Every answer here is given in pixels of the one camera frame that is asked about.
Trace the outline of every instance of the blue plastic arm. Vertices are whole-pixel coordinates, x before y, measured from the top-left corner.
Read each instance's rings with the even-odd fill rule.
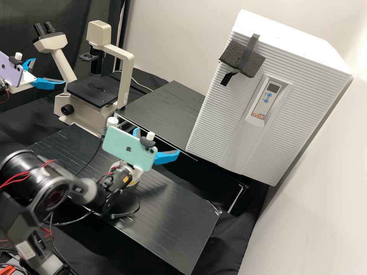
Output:
[[[33,64],[35,63],[35,61],[36,61],[35,58],[27,59],[22,65],[23,70],[29,71],[29,69],[33,67]],[[56,81],[50,81],[44,78],[37,78],[36,81],[33,81],[31,83],[31,85],[38,89],[42,89],[42,90],[53,90],[55,89],[55,85],[60,85],[64,83],[65,81],[56,82]]]

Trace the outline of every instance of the ribbed white casing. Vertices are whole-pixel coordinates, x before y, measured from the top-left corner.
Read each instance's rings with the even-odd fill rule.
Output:
[[[253,33],[260,35],[254,50],[266,58],[263,65],[254,78],[238,73],[225,87],[220,82],[233,69],[218,64],[186,150],[274,186],[308,144],[328,110],[352,81],[352,75],[326,41],[245,10],[239,13],[228,43],[236,40],[247,45]],[[284,80],[292,88],[283,98],[278,95],[272,119],[265,121],[261,133],[250,145],[252,149],[243,157],[234,134],[240,131],[239,122],[243,121],[246,107],[264,74]],[[237,165],[239,168],[228,167],[227,159],[232,156],[244,159]]]

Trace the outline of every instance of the white cap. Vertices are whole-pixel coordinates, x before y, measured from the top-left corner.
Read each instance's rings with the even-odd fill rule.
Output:
[[[15,59],[22,60],[23,55],[21,53],[16,52],[15,53]]]
[[[153,133],[153,132],[148,132],[147,134],[146,134],[146,139],[147,140],[154,140],[154,137],[155,137],[155,133]]]
[[[118,118],[114,117],[114,116],[110,116],[108,119],[107,119],[107,123],[106,123],[106,126],[109,127],[109,126],[115,126],[117,127],[117,125],[119,124],[119,120]]]

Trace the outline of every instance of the microscope illumination arm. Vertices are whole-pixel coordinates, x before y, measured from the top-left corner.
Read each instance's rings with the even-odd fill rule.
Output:
[[[121,69],[119,95],[117,101],[114,102],[116,108],[121,109],[127,104],[127,98],[130,91],[130,81],[133,73],[134,55],[112,44],[107,44],[103,47],[100,47],[92,42],[89,42],[89,44],[92,45],[92,47],[95,49],[102,50],[105,53],[121,59],[123,62]]]

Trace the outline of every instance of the black strap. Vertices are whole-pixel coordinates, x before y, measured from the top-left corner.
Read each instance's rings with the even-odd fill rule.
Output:
[[[250,58],[250,55],[251,55],[255,45],[259,41],[259,37],[260,37],[260,35],[258,35],[258,34],[253,34],[252,35],[252,37],[250,38],[250,41],[247,44],[245,52],[243,53],[243,55],[241,56],[241,58],[237,62],[237,68],[239,68],[239,69],[234,69],[234,70],[232,70],[232,72],[227,73],[223,77],[223,79],[221,81],[221,85],[227,86],[227,84],[230,81],[230,79],[232,78],[232,76],[236,75],[237,73],[239,73],[243,69],[243,67],[245,66],[247,60]]]

